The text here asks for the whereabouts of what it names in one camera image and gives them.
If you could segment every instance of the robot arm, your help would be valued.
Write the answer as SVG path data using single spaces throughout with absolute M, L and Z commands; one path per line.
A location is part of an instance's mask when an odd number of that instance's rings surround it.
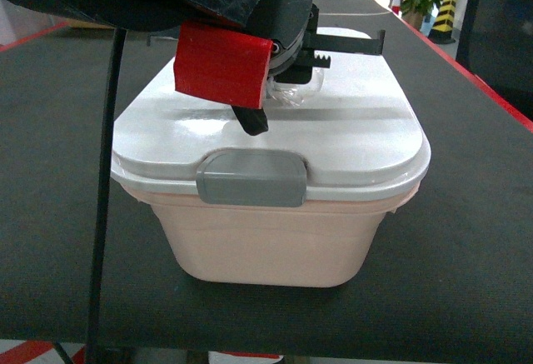
M 187 29 L 191 37 L 187 43 L 182 40 L 178 43 L 175 66 L 177 90 L 231 104 L 239 122 L 251 135 L 268 129 L 267 118 L 261 109 L 267 77 L 284 83 L 307 83 L 311 80 L 313 67 L 329 67 L 330 63 L 328 58 L 316 57 L 315 50 L 381 54 L 383 44 L 382 35 L 376 40 L 316 35 L 319 12 L 312 0 L 9 1 L 39 12 L 135 31 L 161 31 L 183 24 L 182 31 Z M 196 52 L 200 52 L 208 42 L 215 47 L 215 52 L 197 55 Z M 249 52 L 245 53 L 252 55 L 251 61 L 245 58 L 240 62 L 227 61 L 228 52 L 238 52 L 245 47 L 249 48 Z M 199 71 L 193 71 L 193 62 L 201 63 L 196 65 Z M 213 69 L 217 65 L 226 71 L 202 72 L 203 67 Z M 247 66 L 247 72 L 240 73 Z M 217 92 L 219 97 L 213 99 L 210 90 L 202 88 L 206 77 L 213 80 L 218 77 L 218 83 L 212 82 L 218 89 L 213 87 L 211 92 Z M 245 85 L 249 87 L 248 96 L 231 100 L 230 89 L 234 91 L 235 82 L 242 79 L 248 82 Z

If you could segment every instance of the traffic cone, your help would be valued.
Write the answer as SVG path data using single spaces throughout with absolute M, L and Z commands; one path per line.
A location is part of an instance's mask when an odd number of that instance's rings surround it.
M 397 16 L 400 15 L 400 5 L 401 5 L 401 0 L 392 0 L 391 10 Z
M 453 31 L 453 18 L 456 14 L 457 0 L 443 0 L 436 16 L 433 28 L 430 31 L 429 39 L 437 45 L 446 45 L 456 40 L 451 37 Z

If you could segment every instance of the plastic food container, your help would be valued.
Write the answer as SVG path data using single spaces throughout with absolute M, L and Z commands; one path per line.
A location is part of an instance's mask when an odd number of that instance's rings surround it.
M 170 62 L 116 120 L 112 177 L 152 206 L 179 264 L 202 280 L 348 281 L 429 165 L 383 57 L 332 53 L 318 94 L 298 107 L 265 101 L 270 130 L 258 137 L 230 107 L 173 85 Z

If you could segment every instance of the red table edge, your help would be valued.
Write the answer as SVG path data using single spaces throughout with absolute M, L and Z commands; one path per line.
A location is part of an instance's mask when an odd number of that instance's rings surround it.
M 37 39 L 38 37 L 42 37 L 50 32 L 54 32 L 59 28 L 63 28 L 67 26 L 67 22 L 60 22 L 59 24 L 54 25 L 53 27 L 45 28 L 42 31 L 35 32 L 31 35 L 28 35 L 27 37 L 23 37 L 22 39 L 18 39 L 15 42 L 8 43 L 7 45 L 0 46 L 0 52 L 5 52 L 6 50 L 12 49 L 14 47 L 20 46 L 26 42 L 29 42 L 33 39 Z
M 435 53 L 444 58 L 448 64 L 450 64 L 455 70 L 461 73 L 463 77 L 472 82 L 478 89 L 480 89 L 485 95 L 490 97 L 494 102 L 498 103 L 504 110 L 506 110 L 516 121 L 522 124 L 529 132 L 533 132 L 533 122 L 526 117 L 524 114 L 516 110 L 511 106 L 503 97 L 501 97 L 494 89 L 486 84 L 481 78 L 479 78 L 474 73 L 468 71 L 458 62 L 456 62 L 452 57 L 430 41 L 424 34 L 415 29 L 412 25 L 405 22 L 403 19 L 399 18 L 403 23 L 412 30 L 415 35 L 417 35 L 420 40 L 422 40 L 427 46 L 429 46 Z

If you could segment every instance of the gray latch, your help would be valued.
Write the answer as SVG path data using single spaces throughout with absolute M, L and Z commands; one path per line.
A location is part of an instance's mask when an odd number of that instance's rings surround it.
M 306 167 L 291 152 L 216 152 L 198 168 L 197 189 L 200 198 L 210 204 L 299 207 L 306 200 Z

